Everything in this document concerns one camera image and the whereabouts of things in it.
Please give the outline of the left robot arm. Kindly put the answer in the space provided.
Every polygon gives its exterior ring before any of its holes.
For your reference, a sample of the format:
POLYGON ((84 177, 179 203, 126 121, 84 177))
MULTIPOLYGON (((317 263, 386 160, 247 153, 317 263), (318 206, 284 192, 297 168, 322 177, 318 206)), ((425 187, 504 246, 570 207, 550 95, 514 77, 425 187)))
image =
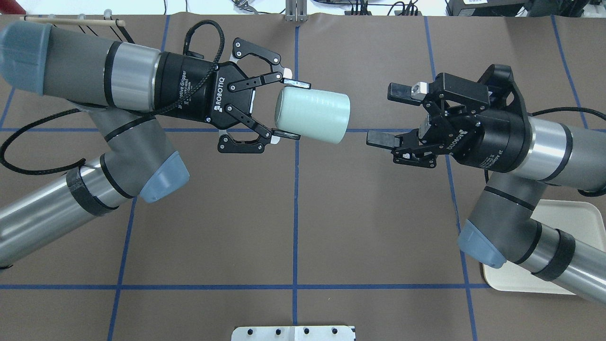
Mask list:
POLYGON ((141 197, 158 201, 190 179, 158 116, 186 119, 219 130, 221 153, 263 153, 293 129, 269 128, 252 117, 258 87, 282 83, 309 90, 294 79, 281 56, 241 38, 228 61, 220 58, 225 36, 218 22, 188 29, 181 53, 133 41, 85 35, 50 23, 17 21, 1 31, 1 75, 15 89, 64 99, 74 108, 38 119, 1 145, 1 164, 25 175, 59 178, 1 209, 1 269, 91 220, 141 197), (9 162, 9 145, 54 119, 85 114, 109 150, 66 166, 25 169, 9 162))

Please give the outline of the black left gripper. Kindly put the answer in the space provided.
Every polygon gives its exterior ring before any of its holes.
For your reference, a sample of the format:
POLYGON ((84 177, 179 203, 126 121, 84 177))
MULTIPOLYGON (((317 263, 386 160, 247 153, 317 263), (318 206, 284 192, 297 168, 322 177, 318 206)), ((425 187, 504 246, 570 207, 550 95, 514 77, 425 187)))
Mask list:
MULTIPOLYGON (((210 123, 218 129, 229 129, 241 123, 258 135, 255 140, 239 141, 229 132, 221 131, 219 153, 263 153, 267 144, 276 144, 280 138, 300 140, 299 134, 269 129, 247 115, 251 112, 253 89, 256 87, 279 82, 304 90, 312 88, 309 82, 295 80, 294 72, 284 67, 281 61, 280 54, 237 37, 233 41, 230 61, 219 64, 219 70, 209 76, 197 93, 165 115, 210 123), (242 61, 249 58, 264 62, 267 65, 264 72, 256 75, 242 72, 245 65, 242 61)), ((210 61, 199 58, 163 52, 159 60, 159 108, 175 103, 191 91, 211 65, 210 61)))

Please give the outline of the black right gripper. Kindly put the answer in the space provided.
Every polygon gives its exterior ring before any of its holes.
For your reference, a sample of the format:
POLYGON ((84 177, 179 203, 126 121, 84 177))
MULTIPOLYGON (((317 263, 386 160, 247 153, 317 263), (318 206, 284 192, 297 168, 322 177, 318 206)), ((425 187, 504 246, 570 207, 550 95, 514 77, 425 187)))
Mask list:
POLYGON ((530 123, 508 65, 490 65, 478 81, 440 73, 431 83, 392 82, 387 99, 427 111, 419 129, 367 132, 366 144, 389 150, 396 164, 433 169, 437 155, 451 155, 472 168, 507 173, 529 152, 530 123))

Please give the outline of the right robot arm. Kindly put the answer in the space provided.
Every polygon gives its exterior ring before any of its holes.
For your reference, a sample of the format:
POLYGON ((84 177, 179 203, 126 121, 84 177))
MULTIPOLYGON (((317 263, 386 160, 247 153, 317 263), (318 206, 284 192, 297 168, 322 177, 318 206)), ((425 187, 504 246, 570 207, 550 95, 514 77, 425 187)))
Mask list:
POLYGON ((547 186, 605 194, 604 132, 567 126, 527 111, 508 65, 490 65, 477 81, 440 73, 431 83, 390 83, 387 98, 427 111, 419 128, 392 135, 370 130, 366 144, 396 164, 432 169, 438 155, 492 172, 457 238, 484 265, 509 261, 533 276, 604 304, 605 253, 532 218, 547 186))

